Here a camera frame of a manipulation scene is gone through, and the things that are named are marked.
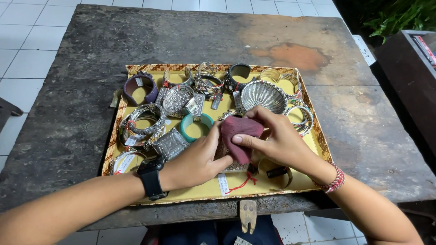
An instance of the hand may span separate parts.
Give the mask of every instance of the hand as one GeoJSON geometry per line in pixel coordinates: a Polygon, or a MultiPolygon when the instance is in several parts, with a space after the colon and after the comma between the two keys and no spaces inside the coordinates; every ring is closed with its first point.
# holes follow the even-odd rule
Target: hand
{"type": "Polygon", "coordinates": [[[319,159],[285,115],[274,114],[258,105],[244,117],[254,119],[269,129],[263,132],[260,139],[244,134],[235,135],[232,138],[234,144],[255,149],[273,162],[300,172],[304,172],[307,162],[319,159]]]}
{"type": "Polygon", "coordinates": [[[159,172],[163,191],[204,184],[234,162],[230,155],[214,161],[218,146],[220,122],[215,122],[207,136],[202,136],[159,172]]]}

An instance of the tray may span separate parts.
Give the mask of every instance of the tray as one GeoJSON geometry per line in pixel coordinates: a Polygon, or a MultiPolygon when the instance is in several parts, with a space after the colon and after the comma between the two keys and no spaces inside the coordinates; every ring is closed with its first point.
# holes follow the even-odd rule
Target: tray
{"type": "MultiPolygon", "coordinates": [[[[169,70],[171,74],[171,81],[182,82],[184,78],[184,68],[189,67],[192,70],[192,73],[195,73],[198,65],[194,64],[157,64],[157,65],[127,65],[126,69],[129,73],[129,77],[136,74],[138,71],[146,71],[153,75],[154,80],[158,88],[160,89],[162,86],[162,77],[165,70],[169,70]]],[[[224,77],[225,71],[228,70],[230,65],[218,65],[217,76],[221,79],[224,77]]],[[[310,98],[307,94],[306,87],[304,82],[300,76],[300,73],[296,68],[280,68],[280,67],[269,67],[269,66],[255,66],[251,65],[250,76],[247,79],[242,77],[236,77],[235,79],[238,82],[249,82],[253,76],[258,76],[260,72],[267,68],[273,68],[278,70],[281,74],[283,73],[293,73],[301,82],[302,86],[302,95],[303,101],[306,105],[309,106],[313,113],[314,125],[313,129],[309,134],[303,137],[304,142],[316,153],[318,156],[327,161],[332,161],[332,157],[330,154],[330,150],[328,148],[327,142],[324,138],[324,134],[321,130],[320,123],[317,119],[315,110],[310,101],[310,98]]],[[[287,80],[281,80],[276,83],[277,86],[281,87],[286,93],[293,94],[294,86],[287,80]]],[[[144,98],[146,91],[144,89],[137,89],[133,96],[134,98],[138,98],[138,101],[141,101],[140,98],[144,98]]],[[[219,104],[218,110],[211,109],[212,102],[205,101],[203,107],[203,113],[208,114],[213,120],[217,120],[219,116],[221,116],[224,112],[226,112],[229,108],[234,108],[235,104],[233,101],[233,97],[229,91],[226,91],[223,96],[223,100],[219,104]]],[[[114,126],[112,128],[112,134],[110,138],[109,145],[107,147],[105,160],[102,168],[102,176],[106,176],[109,173],[109,162],[112,158],[118,156],[123,150],[124,146],[119,142],[117,138],[117,130],[121,120],[125,115],[131,113],[135,109],[134,106],[131,106],[127,103],[127,100],[121,95],[119,98],[118,110],[116,113],[116,119],[114,126]]],[[[295,112],[289,116],[292,121],[298,121],[298,118],[303,117],[301,111],[294,110],[295,112]]],[[[181,119],[168,117],[169,120],[166,122],[166,132],[168,132],[172,127],[177,127],[180,124],[181,119]]],[[[149,126],[150,123],[146,120],[141,120],[138,123],[138,127],[146,127],[149,126]]],[[[193,124],[188,127],[187,133],[190,136],[200,136],[203,131],[207,130],[201,126],[201,124],[193,124]]],[[[132,163],[129,165],[128,169],[135,167],[137,164],[141,162],[143,158],[136,156],[132,163]]],[[[185,201],[198,201],[198,200],[215,200],[215,199],[227,199],[227,198],[244,198],[244,197],[258,197],[258,196],[267,196],[267,195],[276,195],[276,194],[287,194],[287,193],[297,193],[297,192],[307,192],[307,191],[317,191],[318,187],[313,185],[310,178],[302,173],[299,173],[295,170],[293,172],[293,181],[292,183],[282,191],[273,191],[273,189],[280,189],[284,187],[287,183],[287,175],[276,177],[273,179],[268,179],[266,176],[266,171],[276,168],[278,165],[271,162],[270,160],[263,160],[259,165],[259,174],[255,176],[257,179],[256,185],[253,184],[252,181],[248,181],[248,183],[243,187],[237,190],[232,191],[229,195],[222,196],[221,191],[218,184],[218,178],[204,183],[203,185],[171,191],[168,194],[168,197],[160,199],[158,201],[149,201],[148,198],[141,199],[135,202],[133,205],[155,205],[155,204],[171,204],[171,203],[179,203],[185,201]]],[[[229,188],[234,188],[240,186],[246,179],[247,175],[245,173],[227,173],[225,174],[227,178],[227,183],[229,188]]]]}

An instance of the weathered table surface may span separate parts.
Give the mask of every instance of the weathered table surface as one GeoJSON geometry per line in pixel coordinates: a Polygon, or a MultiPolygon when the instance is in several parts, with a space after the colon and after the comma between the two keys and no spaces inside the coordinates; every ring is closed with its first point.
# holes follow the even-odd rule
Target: weathered table surface
{"type": "MultiPolygon", "coordinates": [[[[0,175],[0,211],[99,174],[124,65],[296,67],[335,163],[393,202],[436,198],[436,177],[339,18],[78,5],[0,175]]],[[[258,214],[331,207],[321,192],[252,198],[258,214]]],[[[84,230],[237,216],[237,200],[124,208],[84,230]]]]}

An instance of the polishing cloth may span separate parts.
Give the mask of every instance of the polishing cloth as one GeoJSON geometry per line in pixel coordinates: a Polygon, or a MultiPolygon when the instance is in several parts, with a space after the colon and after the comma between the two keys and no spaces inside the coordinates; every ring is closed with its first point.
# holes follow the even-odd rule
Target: polishing cloth
{"type": "Polygon", "coordinates": [[[230,155],[240,164],[248,164],[251,160],[252,149],[232,143],[236,134],[247,134],[259,138],[263,132],[263,125],[249,118],[229,116],[221,124],[222,140],[230,151],[230,155]]]}

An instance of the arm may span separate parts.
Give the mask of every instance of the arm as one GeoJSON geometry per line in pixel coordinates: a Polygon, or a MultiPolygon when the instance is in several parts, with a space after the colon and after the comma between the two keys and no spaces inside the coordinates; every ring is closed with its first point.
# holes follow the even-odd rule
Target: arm
{"type": "MultiPolygon", "coordinates": [[[[214,178],[233,162],[230,156],[213,161],[219,130],[191,144],[159,172],[163,191],[193,187],[214,178]]],[[[3,245],[50,245],[146,195],[136,173],[96,177],[0,215],[3,245]]]]}
{"type": "MultiPolygon", "coordinates": [[[[336,177],[336,170],[318,157],[293,128],[289,119],[257,106],[245,115],[268,127],[261,139],[236,135],[233,143],[258,150],[271,160],[308,175],[326,185],[336,177]]],[[[374,244],[422,244],[409,219],[392,202],[362,182],[346,175],[344,185],[328,194],[374,244]]]]}

